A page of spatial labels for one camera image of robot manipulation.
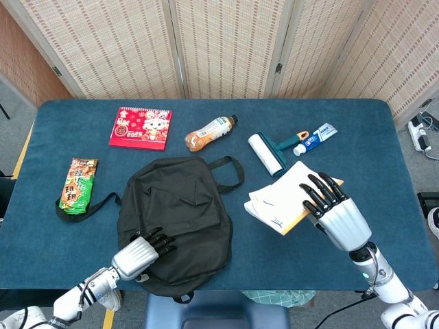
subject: white roller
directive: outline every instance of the white roller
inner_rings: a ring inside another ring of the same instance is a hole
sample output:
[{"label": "white roller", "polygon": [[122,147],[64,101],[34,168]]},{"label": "white roller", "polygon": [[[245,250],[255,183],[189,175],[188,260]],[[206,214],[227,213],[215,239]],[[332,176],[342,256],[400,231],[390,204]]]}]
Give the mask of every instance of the white roller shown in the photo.
[{"label": "white roller", "polygon": [[258,134],[250,136],[248,139],[248,144],[250,144],[253,151],[258,156],[259,160],[263,163],[265,168],[268,170],[271,176],[276,172],[282,170],[282,166],[279,161],[273,156],[273,153],[263,142],[262,138]]}]

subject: yellow tape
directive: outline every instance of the yellow tape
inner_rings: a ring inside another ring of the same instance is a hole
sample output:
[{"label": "yellow tape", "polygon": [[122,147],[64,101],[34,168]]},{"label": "yellow tape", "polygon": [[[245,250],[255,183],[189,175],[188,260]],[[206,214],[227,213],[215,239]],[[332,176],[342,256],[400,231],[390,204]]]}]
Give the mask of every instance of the yellow tape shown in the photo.
[{"label": "yellow tape", "polygon": [[16,162],[14,173],[12,174],[12,179],[14,179],[14,180],[16,180],[16,178],[19,176],[19,172],[21,169],[21,165],[23,164],[23,159],[25,158],[27,146],[29,145],[30,135],[32,134],[33,127],[34,127],[34,124],[32,124],[32,126],[30,128],[30,131],[29,131],[29,134],[27,135],[25,144],[24,144],[23,148],[21,149],[19,160]]},{"label": "yellow tape", "polygon": [[111,329],[112,321],[115,318],[115,313],[112,310],[107,310],[105,312],[104,324],[102,325],[102,329]]}]

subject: bottle cap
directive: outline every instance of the bottle cap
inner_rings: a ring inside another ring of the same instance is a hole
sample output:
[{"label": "bottle cap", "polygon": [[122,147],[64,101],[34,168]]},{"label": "bottle cap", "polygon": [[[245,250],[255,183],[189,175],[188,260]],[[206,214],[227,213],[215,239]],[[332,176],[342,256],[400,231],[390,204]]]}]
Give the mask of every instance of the bottle cap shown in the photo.
[{"label": "bottle cap", "polygon": [[307,151],[307,148],[303,144],[299,144],[295,148],[293,148],[293,153],[295,156],[299,156],[301,154],[304,154],[306,151]]}]

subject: woven panel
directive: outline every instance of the woven panel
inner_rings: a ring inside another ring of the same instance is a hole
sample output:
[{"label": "woven panel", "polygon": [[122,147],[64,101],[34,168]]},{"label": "woven panel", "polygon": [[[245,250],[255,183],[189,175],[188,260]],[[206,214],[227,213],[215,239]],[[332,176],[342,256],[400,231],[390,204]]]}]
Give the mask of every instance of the woven panel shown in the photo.
[{"label": "woven panel", "polygon": [[327,97],[382,99],[396,118],[439,81],[438,36],[438,1],[376,1]]},{"label": "woven panel", "polygon": [[304,0],[278,92],[280,98],[320,95],[361,12],[362,1]]},{"label": "woven panel", "polygon": [[176,0],[190,98],[263,96],[283,0]]},{"label": "woven panel", "polygon": [[0,74],[36,107],[50,99],[71,98],[51,67],[0,4]]},{"label": "woven panel", "polygon": [[21,0],[88,98],[179,98],[161,0]]}]

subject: red calendar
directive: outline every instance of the red calendar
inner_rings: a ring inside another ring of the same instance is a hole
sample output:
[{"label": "red calendar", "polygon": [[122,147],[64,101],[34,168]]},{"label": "red calendar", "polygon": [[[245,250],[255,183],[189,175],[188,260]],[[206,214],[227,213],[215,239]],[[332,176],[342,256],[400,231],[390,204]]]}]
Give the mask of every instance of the red calendar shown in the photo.
[{"label": "red calendar", "polygon": [[172,111],[121,107],[113,126],[110,145],[164,150]]}]

